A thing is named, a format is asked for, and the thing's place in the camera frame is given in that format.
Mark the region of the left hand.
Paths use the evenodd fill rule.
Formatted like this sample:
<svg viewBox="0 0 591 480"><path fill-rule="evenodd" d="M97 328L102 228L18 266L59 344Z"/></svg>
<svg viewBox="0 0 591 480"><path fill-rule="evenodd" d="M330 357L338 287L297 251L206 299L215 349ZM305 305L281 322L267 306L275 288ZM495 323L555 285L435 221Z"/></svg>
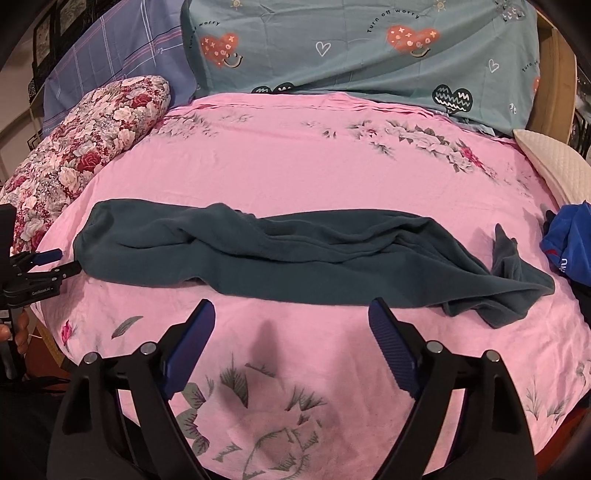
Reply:
<svg viewBox="0 0 591 480"><path fill-rule="evenodd" d="M28 313L26 310L23 310L14 324L14 332L11 332L7 325L0 325L0 341L5 342L13 339L18 353L25 355L29 348L29 323L30 319Z"/></svg>

